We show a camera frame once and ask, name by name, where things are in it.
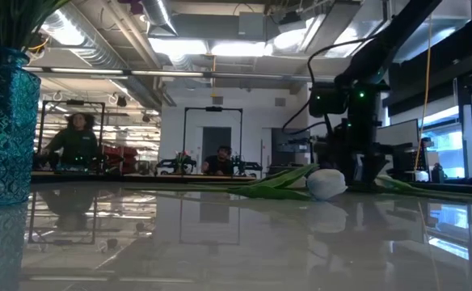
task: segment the window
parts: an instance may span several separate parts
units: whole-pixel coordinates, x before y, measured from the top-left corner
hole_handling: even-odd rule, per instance
[[[439,163],[448,179],[465,177],[462,131],[459,124],[429,129],[423,132],[423,137],[432,139],[434,146],[427,150],[439,154]]]

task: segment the black metal frame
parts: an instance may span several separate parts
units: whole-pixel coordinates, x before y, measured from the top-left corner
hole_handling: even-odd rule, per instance
[[[239,157],[242,158],[242,138],[243,138],[243,108],[190,108],[186,107],[184,109],[184,126],[183,126],[183,136],[182,136],[182,152],[186,151],[186,127],[188,125],[188,111],[190,110],[203,110],[206,112],[223,112],[223,111],[237,111],[240,114],[239,119]]]
[[[37,146],[38,153],[42,150],[42,137],[44,133],[44,119],[45,119],[45,106],[48,103],[54,103],[55,106],[61,103],[66,103],[70,105],[78,105],[83,106],[85,104],[99,104],[101,105],[101,123],[99,124],[99,140],[98,140],[98,149],[102,148],[103,145],[103,122],[105,118],[105,102],[89,102],[89,101],[81,101],[81,100],[66,100],[66,101],[53,101],[53,100],[44,100],[42,101],[42,117],[40,118],[40,130],[39,130],[39,144]],[[98,175],[101,172],[101,167],[98,167]]]

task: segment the door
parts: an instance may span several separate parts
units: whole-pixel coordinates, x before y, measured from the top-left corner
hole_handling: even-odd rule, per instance
[[[203,162],[208,156],[217,154],[220,146],[230,146],[231,133],[231,128],[204,127],[201,162]]]

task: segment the ceiling light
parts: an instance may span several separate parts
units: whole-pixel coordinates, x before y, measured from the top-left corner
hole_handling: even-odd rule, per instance
[[[53,21],[55,17],[58,17],[58,21],[56,21],[54,25],[55,28],[48,24],[42,25],[42,29],[52,38],[64,45],[80,45],[85,42],[85,36],[83,36],[78,27],[67,19],[63,13],[55,11],[49,16],[48,20]]]
[[[424,122],[423,124],[430,124],[432,122],[438,121],[443,118],[447,117],[452,117],[459,114],[459,107],[458,106],[453,106],[452,108],[448,108],[446,110],[443,110],[441,112],[438,112],[436,114],[432,114],[430,116],[424,117]]]
[[[310,18],[306,20],[306,31],[304,35],[304,40],[301,41],[301,44],[299,44],[299,47],[297,48],[298,52],[304,52],[308,48],[308,45],[310,45],[311,41],[315,37],[315,34],[317,34],[318,29],[320,28],[322,21],[326,18],[325,14],[320,14],[317,17]]]
[[[203,40],[161,40],[149,38],[156,53],[168,56],[183,56],[188,54],[206,54],[208,52]]]
[[[281,33],[274,39],[274,45],[278,49],[291,48],[302,41],[305,33],[306,29],[297,29]]]
[[[262,57],[265,53],[265,43],[246,41],[223,42],[214,46],[211,53],[215,56],[227,57]]]
[[[342,32],[339,38],[336,39],[335,44],[341,44],[343,42],[348,42],[348,41],[358,40],[358,39],[359,37],[356,30],[352,27],[348,27],[346,28],[346,30]],[[360,43],[356,43],[356,44],[348,44],[348,45],[342,45],[336,48],[332,48],[326,53],[326,57],[348,57],[359,46],[360,46]]]

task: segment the wall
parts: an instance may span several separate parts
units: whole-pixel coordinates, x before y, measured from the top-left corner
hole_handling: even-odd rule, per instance
[[[160,158],[173,158],[175,151],[182,150],[185,107],[213,106],[211,89],[170,89],[168,93],[178,106],[162,110]],[[291,95],[288,90],[254,89],[249,92],[238,88],[218,88],[215,94],[224,97],[224,108],[243,109],[242,156],[249,162],[260,161],[263,129],[282,127],[300,107],[297,96]],[[275,107],[275,98],[286,98],[286,107]],[[200,156],[202,128],[220,126],[232,128],[231,146],[234,153],[238,152],[239,118],[239,112],[190,110],[186,126],[186,150],[192,151],[193,158],[203,159]],[[306,121],[302,118],[295,120],[289,127],[304,128]]]

